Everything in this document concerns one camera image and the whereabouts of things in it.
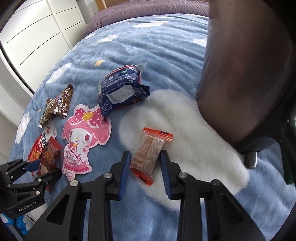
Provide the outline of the blue gloved left hand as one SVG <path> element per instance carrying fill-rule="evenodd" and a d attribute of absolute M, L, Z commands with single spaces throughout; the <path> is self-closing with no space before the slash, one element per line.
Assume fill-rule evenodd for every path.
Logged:
<path fill-rule="evenodd" d="M 27 214 L 17 218 L 9 218 L 4 213 L 1 213 L 1 220 L 11 234 L 17 233 L 20 237 L 25 237 L 34 225 L 34 222 Z"/>

